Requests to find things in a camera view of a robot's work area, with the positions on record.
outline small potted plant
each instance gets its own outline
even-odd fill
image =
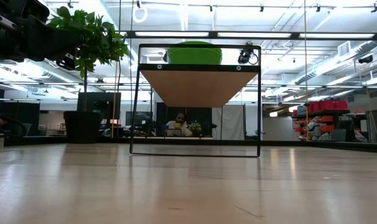
[[[59,16],[55,16],[48,26],[78,34],[82,39],[75,51],[75,69],[84,79],[85,100],[83,111],[64,112],[67,139],[71,143],[94,143],[99,136],[103,115],[86,111],[88,71],[94,72],[97,60],[100,64],[108,65],[112,61],[119,62],[121,57],[128,54],[128,46],[124,36],[115,31],[114,25],[103,22],[103,16],[96,16],[95,12],[76,10],[71,15],[66,7],[61,7],[57,9],[57,14]]]
[[[201,124],[198,124],[196,122],[193,122],[191,123],[189,126],[188,126],[188,130],[191,131],[191,133],[193,133],[193,136],[194,137],[199,137],[200,136],[200,133],[202,131],[202,128],[201,128]]]

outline wooden floor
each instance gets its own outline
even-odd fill
[[[9,147],[0,152],[0,223],[372,224],[377,154],[263,147],[261,158],[242,159],[130,156],[125,144]]]

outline white curtain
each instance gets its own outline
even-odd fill
[[[217,125],[213,138],[223,140],[244,140],[243,105],[225,105],[223,107],[223,126],[220,124],[221,108],[212,108],[212,123]]]

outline metal table frame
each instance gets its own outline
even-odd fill
[[[258,63],[257,65],[186,65],[186,64],[162,64],[156,63],[141,63],[141,49],[142,48],[216,48],[216,49],[253,49],[257,50]],[[131,139],[129,146],[129,153],[136,155],[148,156],[198,156],[198,157],[250,157],[257,158],[261,155],[261,47],[255,45],[203,45],[203,44],[140,44],[138,52],[138,66],[136,74],[136,86],[134,94],[132,126],[131,126]],[[141,70],[164,70],[164,71],[207,71],[207,72],[257,72],[258,73],[258,140],[256,141],[256,155],[255,156],[223,156],[223,155],[198,155],[198,154],[159,154],[159,153],[141,153],[133,151],[134,144],[134,117],[137,111],[137,96],[139,92],[139,78]]]

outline green bowl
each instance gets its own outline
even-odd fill
[[[204,41],[186,41],[179,44],[211,44]],[[208,48],[178,48],[168,50],[168,62],[170,64],[191,65],[220,65],[222,59],[221,49]]]

